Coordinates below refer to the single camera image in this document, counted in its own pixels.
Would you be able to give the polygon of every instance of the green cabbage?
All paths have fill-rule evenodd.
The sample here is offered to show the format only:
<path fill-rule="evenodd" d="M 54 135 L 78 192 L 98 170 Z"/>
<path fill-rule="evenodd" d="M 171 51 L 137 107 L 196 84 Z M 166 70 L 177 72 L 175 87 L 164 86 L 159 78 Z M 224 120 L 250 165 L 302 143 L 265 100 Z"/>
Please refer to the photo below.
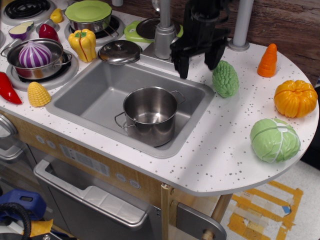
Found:
<path fill-rule="evenodd" d="M 268 163 L 289 160 L 301 146 L 293 127 L 277 118 L 257 121 L 251 129 L 250 140 L 255 154 Z"/>
<path fill-rule="evenodd" d="M 235 95 L 239 89 L 237 72 L 227 61 L 221 60 L 212 71 L 212 82 L 216 92 L 224 98 Z"/>

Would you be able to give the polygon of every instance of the speckled white countertop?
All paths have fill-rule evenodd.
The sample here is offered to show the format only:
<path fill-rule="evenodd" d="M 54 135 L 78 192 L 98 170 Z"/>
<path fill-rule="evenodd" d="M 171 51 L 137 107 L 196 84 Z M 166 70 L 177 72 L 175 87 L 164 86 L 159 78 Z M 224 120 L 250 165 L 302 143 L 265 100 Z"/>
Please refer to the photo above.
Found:
<path fill-rule="evenodd" d="M 58 0 L 53 2 L 64 8 L 61 2 L 58 4 Z M 116 11 L 113 11 L 113 14 L 125 25 L 143 20 Z M 65 50 L 74 53 L 63 33 L 67 20 L 59 25 L 61 44 Z M 12 26 L 1 23 L 1 31 L 5 35 L 4 46 L 12 41 L 8 35 L 11 28 Z M 35 27 L 29 38 L 38 38 Z M 146 43 L 139 45 L 142 49 L 148 46 Z M 229 62 L 236 70 L 240 83 L 239 91 L 229 98 L 222 98 L 216 93 L 181 150 L 170 158 L 152 157 L 53 115 L 45 107 L 32 107 L 27 93 L 23 91 L 17 90 L 22 105 L 12 104 L 0 97 L 0 109 L 189 194 L 214 196 L 239 192 L 262 185 L 290 169 L 307 150 L 318 125 L 319 106 L 304 118 L 287 118 L 277 112 L 273 102 L 277 86 L 286 80 L 309 80 L 295 64 L 279 52 L 276 75 L 271 78 L 259 76 L 257 66 L 265 50 L 265 46 L 255 44 L 250 44 L 250 48 L 244 52 L 225 49 L 222 60 Z M 8 65 L 6 58 L 1 56 L 0 71 L 6 72 Z M 78 73 L 87 66 L 87 63 L 79 61 Z M 204 64 L 203 55 L 192 58 L 186 81 L 206 84 L 215 91 L 212 73 Z M 59 89 L 60 87 L 49 90 L 49 93 L 53 95 Z M 264 118 L 279 118 L 295 129 L 301 141 L 301 148 L 296 156 L 283 163 L 270 164 L 259 160 L 253 152 L 249 135 L 255 122 Z"/>

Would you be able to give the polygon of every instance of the wooden leg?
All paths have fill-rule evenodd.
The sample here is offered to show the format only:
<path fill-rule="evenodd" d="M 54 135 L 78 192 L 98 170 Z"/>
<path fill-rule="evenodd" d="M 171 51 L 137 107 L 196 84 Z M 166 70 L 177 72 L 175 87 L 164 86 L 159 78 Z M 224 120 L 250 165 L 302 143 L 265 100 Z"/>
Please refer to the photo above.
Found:
<path fill-rule="evenodd" d="M 169 188 L 167 184 L 161 185 L 162 240 L 169 240 Z"/>
<path fill-rule="evenodd" d="M 222 221 L 222 218 L 225 215 L 225 212 L 227 210 L 227 207 L 229 205 L 229 202 L 232 198 L 233 194 L 227 194 L 227 195 L 221 195 L 214 210 L 213 213 L 211 215 L 211 218 L 213 218 L 214 220 L 216 220 L 218 223 L 220 223 Z M 202 235 L 201 240 L 213 240 L 214 239 L 214 233 L 206 230 L 204 232 L 204 234 Z"/>

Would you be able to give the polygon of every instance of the wooden wall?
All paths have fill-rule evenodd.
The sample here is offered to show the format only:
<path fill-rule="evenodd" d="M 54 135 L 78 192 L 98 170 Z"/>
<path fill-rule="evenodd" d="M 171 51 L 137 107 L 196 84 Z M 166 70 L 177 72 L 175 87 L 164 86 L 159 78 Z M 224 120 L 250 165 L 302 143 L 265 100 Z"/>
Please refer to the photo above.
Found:
<path fill-rule="evenodd" d="M 104 0 L 112 6 L 112 0 Z M 187 0 L 171 0 L 172 19 L 183 23 Z M 229 21 L 233 37 L 239 0 L 229 3 Z M 152 0 L 123 0 L 115 11 L 144 18 L 157 17 Z M 319 0 L 255 0 L 247 40 L 268 46 L 275 43 L 278 51 L 293 61 L 313 85 L 320 76 L 320 1 Z"/>

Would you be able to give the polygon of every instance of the floor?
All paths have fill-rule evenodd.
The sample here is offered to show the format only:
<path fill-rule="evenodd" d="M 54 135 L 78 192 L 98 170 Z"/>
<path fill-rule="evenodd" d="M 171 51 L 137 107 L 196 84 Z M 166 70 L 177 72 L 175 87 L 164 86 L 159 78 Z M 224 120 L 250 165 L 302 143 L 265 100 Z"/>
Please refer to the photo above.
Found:
<path fill-rule="evenodd" d="M 320 240 L 319 183 L 320 170 L 299 161 L 276 180 L 234 194 L 221 222 L 227 239 Z"/>

